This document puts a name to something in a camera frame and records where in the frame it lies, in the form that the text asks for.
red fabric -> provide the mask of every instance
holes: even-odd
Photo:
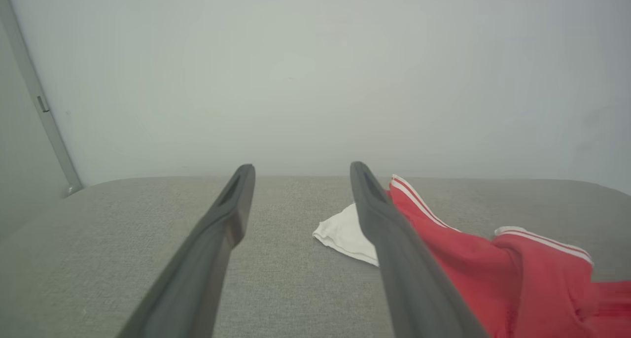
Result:
[[[492,337],[631,337],[631,280],[592,283],[586,251],[519,228],[492,241],[441,221],[403,179],[392,203]]]

